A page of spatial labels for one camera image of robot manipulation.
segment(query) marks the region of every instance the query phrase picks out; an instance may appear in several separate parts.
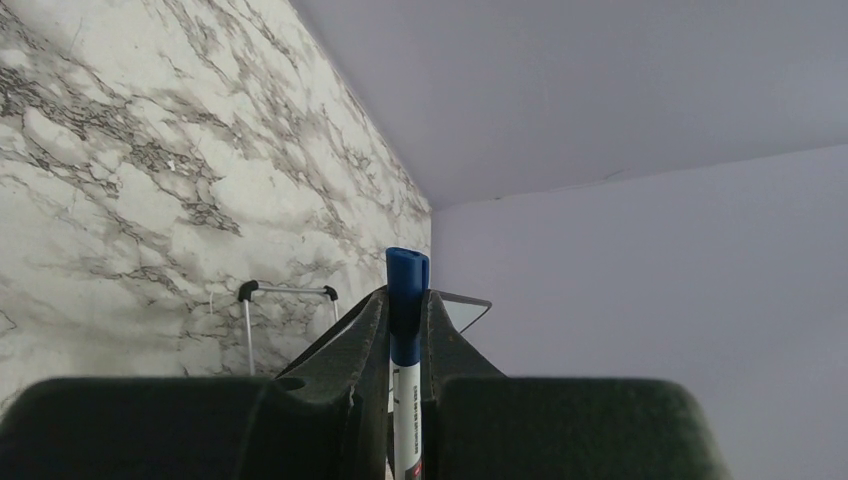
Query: black plastic joint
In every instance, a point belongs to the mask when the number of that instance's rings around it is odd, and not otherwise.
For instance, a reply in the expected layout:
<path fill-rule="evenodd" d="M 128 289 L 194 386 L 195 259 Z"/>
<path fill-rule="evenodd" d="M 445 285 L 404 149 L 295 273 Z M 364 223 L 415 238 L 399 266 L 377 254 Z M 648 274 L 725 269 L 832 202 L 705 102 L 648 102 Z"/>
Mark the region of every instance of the black plastic joint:
<path fill-rule="evenodd" d="M 334 302 L 339 299 L 339 292 L 329 285 L 324 285 L 324 295 L 330 297 L 330 300 Z"/>
<path fill-rule="evenodd" d="M 259 290 L 259 282 L 256 280 L 244 282 L 241 287 L 239 287 L 239 302 L 243 302 L 245 300 L 249 302 L 251 295 L 257 290 Z"/>

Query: silver tube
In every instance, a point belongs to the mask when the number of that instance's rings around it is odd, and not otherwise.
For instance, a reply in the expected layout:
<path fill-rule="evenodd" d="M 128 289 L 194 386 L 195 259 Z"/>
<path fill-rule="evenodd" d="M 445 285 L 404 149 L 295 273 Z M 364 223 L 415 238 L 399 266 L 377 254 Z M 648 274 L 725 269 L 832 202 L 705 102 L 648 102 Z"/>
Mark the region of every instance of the silver tube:
<path fill-rule="evenodd" d="M 244 310 L 244 326 L 247 331 L 247 362 L 250 364 L 250 376 L 256 375 L 256 367 L 253 364 L 253 337 L 250 335 L 250 302 L 242 302 Z"/>
<path fill-rule="evenodd" d="M 326 295 L 327 291 L 323 288 L 290 288 L 290 287 L 277 287 L 274 285 L 263 285 L 259 284 L 259 290 L 265 292 L 282 292 L 282 293 L 315 293 L 319 295 Z"/>

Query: marker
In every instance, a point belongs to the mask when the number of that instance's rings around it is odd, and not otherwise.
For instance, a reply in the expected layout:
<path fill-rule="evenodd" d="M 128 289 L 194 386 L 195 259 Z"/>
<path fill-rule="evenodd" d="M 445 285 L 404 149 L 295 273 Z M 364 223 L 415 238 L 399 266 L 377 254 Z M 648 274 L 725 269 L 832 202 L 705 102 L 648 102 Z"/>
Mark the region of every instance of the marker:
<path fill-rule="evenodd" d="M 386 250 L 392 381 L 394 382 L 395 479 L 420 480 L 421 305 L 430 283 L 426 255 L 392 247 Z"/>

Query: marble wallpaper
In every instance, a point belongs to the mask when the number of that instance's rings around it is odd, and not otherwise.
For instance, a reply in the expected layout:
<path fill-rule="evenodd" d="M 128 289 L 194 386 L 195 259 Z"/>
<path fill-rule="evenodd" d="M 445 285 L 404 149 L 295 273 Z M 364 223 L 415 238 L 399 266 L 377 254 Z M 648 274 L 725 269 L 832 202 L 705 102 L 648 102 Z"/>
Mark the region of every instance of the marble wallpaper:
<path fill-rule="evenodd" d="M 428 251 L 430 207 L 284 0 L 0 1 L 0 411 L 62 375 L 247 373 L 235 290 Z M 260 373 L 331 323 L 257 294 Z"/>

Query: drying rack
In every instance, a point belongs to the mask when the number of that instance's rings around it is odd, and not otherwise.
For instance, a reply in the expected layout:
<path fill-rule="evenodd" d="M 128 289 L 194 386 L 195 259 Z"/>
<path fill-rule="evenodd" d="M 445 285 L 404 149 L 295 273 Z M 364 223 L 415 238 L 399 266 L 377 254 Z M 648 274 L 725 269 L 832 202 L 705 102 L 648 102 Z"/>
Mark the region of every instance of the drying rack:
<path fill-rule="evenodd" d="M 243 283 L 242 286 L 239 287 L 238 300 L 242 305 L 242 311 L 244 312 L 244 326 L 245 331 L 247 332 L 247 359 L 250 364 L 251 376 L 256 374 L 256 365 L 253 361 L 253 337 L 250 333 L 250 302 L 253 297 L 253 292 L 256 291 L 293 293 L 296 295 L 323 295 L 327 297 L 333 305 L 333 323 L 338 323 L 339 321 L 339 306 L 336 303 L 339 299 L 339 294 L 336 292 L 335 288 L 329 285 L 324 285 L 322 288 L 290 288 L 278 287 L 258 280 L 250 280 L 249 282 Z"/>

